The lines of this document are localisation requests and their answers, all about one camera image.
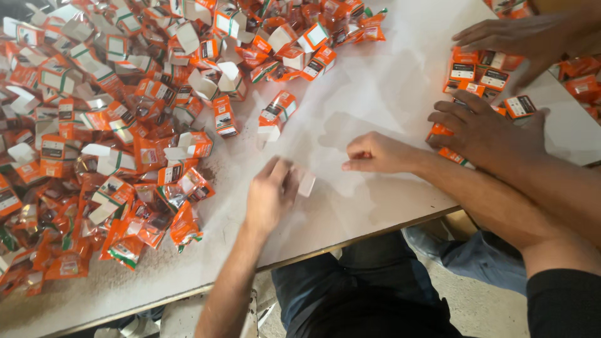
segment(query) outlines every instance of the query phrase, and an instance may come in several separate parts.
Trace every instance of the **person's lap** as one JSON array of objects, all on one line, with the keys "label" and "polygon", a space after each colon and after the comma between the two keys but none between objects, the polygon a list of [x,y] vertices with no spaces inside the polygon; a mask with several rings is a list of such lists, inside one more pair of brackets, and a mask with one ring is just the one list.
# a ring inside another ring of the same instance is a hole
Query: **person's lap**
[{"label": "person's lap", "polygon": [[402,299],[433,306],[440,301],[426,268],[399,231],[349,245],[339,261],[326,253],[274,269],[272,279],[286,330],[325,295],[348,288],[389,287]]}]

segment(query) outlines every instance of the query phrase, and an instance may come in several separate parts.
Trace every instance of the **finger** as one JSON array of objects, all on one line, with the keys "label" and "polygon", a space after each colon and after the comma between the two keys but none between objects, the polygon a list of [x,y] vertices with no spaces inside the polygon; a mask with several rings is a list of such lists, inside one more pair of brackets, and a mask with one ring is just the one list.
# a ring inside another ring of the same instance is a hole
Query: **finger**
[{"label": "finger", "polygon": [[489,35],[480,40],[474,41],[469,45],[461,47],[463,52],[475,51],[496,51],[504,52],[507,50],[507,38],[501,35]]},{"label": "finger", "polygon": [[288,203],[290,206],[294,204],[296,194],[298,194],[299,191],[299,185],[301,183],[299,175],[300,172],[295,169],[289,173],[284,181],[284,202]]},{"label": "finger", "polygon": [[545,70],[549,69],[552,64],[553,61],[549,61],[548,59],[531,60],[528,70],[526,70],[524,74],[517,80],[516,85],[511,89],[511,93],[516,95],[524,87],[528,86],[530,83],[532,83],[532,81],[538,78],[539,75],[544,73]]},{"label": "finger", "polygon": [[288,172],[292,168],[292,162],[287,159],[280,159],[273,168],[269,177],[275,180],[278,184],[282,185]]},{"label": "finger", "polygon": [[468,105],[469,109],[474,114],[487,114],[495,112],[486,101],[478,97],[476,94],[466,90],[457,90],[453,93],[453,97]]},{"label": "finger", "polygon": [[447,147],[453,151],[456,151],[454,150],[456,146],[456,139],[454,136],[432,135],[427,142],[433,148]]},{"label": "finger", "polygon": [[487,27],[490,26],[498,26],[500,24],[500,20],[484,20],[481,22],[476,23],[475,25],[472,25],[466,29],[464,29],[463,31],[460,31],[459,33],[455,34],[452,39],[453,41],[462,41],[464,38],[473,35],[473,33],[475,32],[482,32],[484,31]]},{"label": "finger", "polygon": [[263,169],[261,169],[261,171],[259,171],[259,173],[257,174],[257,177],[269,177],[269,175],[271,175],[271,172],[273,171],[273,168],[275,167],[275,164],[278,163],[278,161],[279,161],[279,156],[272,157],[269,160],[269,162],[267,162],[265,167],[263,167]]},{"label": "finger", "polygon": [[530,121],[523,128],[542,134],[545,129],[545,120],[550,112],[549,108],[535,111],[534,115],[530,117]]},{"label": "finger", "polygon": [[435,111],[428,116],[428,121],[434,123],[440,123],[443,126],[451,129],[452,132],[461,132],[465,123],[461,121],[457,116],[449,114],[447,112]]},{"label": "finger", "polygon": [[366,136],[367,134],[358,136],[346,146],[349,159],[362,158],[365,154],[371,156],[371,147]]},{"label": "finger", "polygon": [[352,159],[342,163],[342,171],[374,171],[372,159]]},{"label": "finger", "polygon": [[438,101],[434,103],[434,109],[453,114],[464,122],[468,121],[471,115],[473,114],[464,107],[449,101]]}]

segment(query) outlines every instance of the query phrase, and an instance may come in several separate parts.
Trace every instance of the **left hand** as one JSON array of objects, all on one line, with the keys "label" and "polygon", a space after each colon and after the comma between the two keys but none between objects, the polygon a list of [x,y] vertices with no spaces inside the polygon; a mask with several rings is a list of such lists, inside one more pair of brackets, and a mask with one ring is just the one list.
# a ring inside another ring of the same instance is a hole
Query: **left hand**
[{"label": "left hand", "polygon": [[246,202],[246,225],[268,235],[288,213],[299,189],[292,162],[274,156],[253,178]]},{"label": "left hand", "polygon": [[458,90],[453,96],[465,102],[469,110],[448,101],[436,102],[434,109],[438,111],[430,114],[428,121],[442,124],[454,135],[433,135],[430,145],[447,147],[494,174],[525,168],[526,161],[546,155],[543,111],[535,112],[521,128],[472,93]]}]

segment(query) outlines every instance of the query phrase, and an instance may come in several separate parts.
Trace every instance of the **logo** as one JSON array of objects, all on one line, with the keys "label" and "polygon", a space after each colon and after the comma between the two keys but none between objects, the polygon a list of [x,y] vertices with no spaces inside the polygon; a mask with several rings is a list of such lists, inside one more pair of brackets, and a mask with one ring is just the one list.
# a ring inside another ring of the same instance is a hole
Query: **logo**
[{"label": "logo", "polygon": [[159,162],[159,158],[156,154],[156,149],[141,149],[142,153],[142,164],[151,164]]}]

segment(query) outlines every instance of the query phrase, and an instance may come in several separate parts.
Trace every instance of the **right hand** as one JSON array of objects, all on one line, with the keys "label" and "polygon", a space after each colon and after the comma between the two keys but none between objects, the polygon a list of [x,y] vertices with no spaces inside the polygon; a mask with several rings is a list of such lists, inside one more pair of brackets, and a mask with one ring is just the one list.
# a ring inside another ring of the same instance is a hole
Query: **right hand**
[{"label": "right hand", "polygon": [[346,147],[349,161],[343,171],[375,171],[378,173],[410,172],[416,166],[416,157],[424,150],[369,132],[355,138]]},{"label": "right hand", "polygon": [[513,93],[526,87],[567,52],[577,30],[571,14],[526,17],[518,20],[485,20],[453,37],[463,51],[498,51],[530,60]]}]

